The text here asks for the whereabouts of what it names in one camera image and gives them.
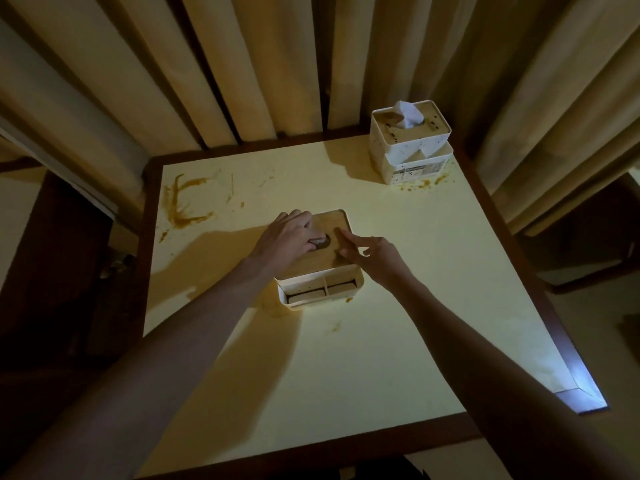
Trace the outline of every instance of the white tabletop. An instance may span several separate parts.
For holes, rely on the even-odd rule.
[[[437,184],[385,185],[367,138],[165,166],[145,333],[228,272],[279,212],[345,209],[354,232],[395,243],[446,306],[551,391],[576,387],[456,161]],[[209,217],[175,228],[164,209],[181,174],[179,185],[210,178],[181,190],[181,217]],[[368,277],[350,302],[293,313],[276,302],[272,285],[246,311],[139,476],[464,411],[404,310]]]

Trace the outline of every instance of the brown stain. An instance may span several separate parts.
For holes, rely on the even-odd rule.
[[[448,176],[449,176],[449,174],[448,174],[448,173],[445,173],[443,176],[438,177],[438,178],[436,179],[436,182],[435,182],[435,184],[434,184],[434,185],[438,185],[441,181],[443,181],[443,180],[444,180],[446,177],[448,177]]]
[[[164,211],[166,212],[167,220],[169,220],[174,229],[184,229],[191,224],[198,224],[200,222],[206,221],[208,218],[215,215],[215,212],[211,211],[206,213],[206,215],[204,216],[187,217],[185,211],[189,205],[187,204],[182,208],[178,207],[178,199],[181,191],[189,187],[202,185],[206,181],[211,179],[208,177],[193,178],[180,185],[178,180],[183,176],[184,174],[181,173],[180,175],[175,177],[173,185],[165,185],[163,190],[162,205],[164,207]]]

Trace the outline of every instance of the table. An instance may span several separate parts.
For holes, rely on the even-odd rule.
[[[607,404],[515,240],[454,143],[432,182],[382,183],[357,130],[156,159],[138,252],[141,334],[220,279],[281,210],[345,209],[384,235],[444,304],[580,413]],[[480,436],[418,332],[371,279],[286,313],[270,286],[138,476],[263,476]]]

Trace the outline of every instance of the hand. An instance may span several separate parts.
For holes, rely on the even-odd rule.
[[[373,281],[387,290],[391,291],[393,285],[413,277],[396,247],[384,237],[360,237],[346,229],[340,229],[340,232],[352,244],[343,246],[340,256],[360,266]],[[368,249],[364,250],[363,256],[358,248]]]
[[[283,272],[302,254],[316,249],[309,241],[324,239],[324,232],[311,229],[310,224],[309,211],[281,212],[262,233],[249,257],[272,276]]]

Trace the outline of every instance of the wooden lid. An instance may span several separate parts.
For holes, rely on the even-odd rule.
[[[344,239],[343,236],[337,235],[338,227],[351,230],[349,221],[347,220],[347,214],[344,210],[331,210],[329,212],[323,212],[322,214],[314,214],[311,217],[311,227],[329,236],[331,240],[329,246],[303,254],[293,261],[279,276],[276,276],[277,280],[288,280],[297,276],[351,264],[338,254],[340,240]]]

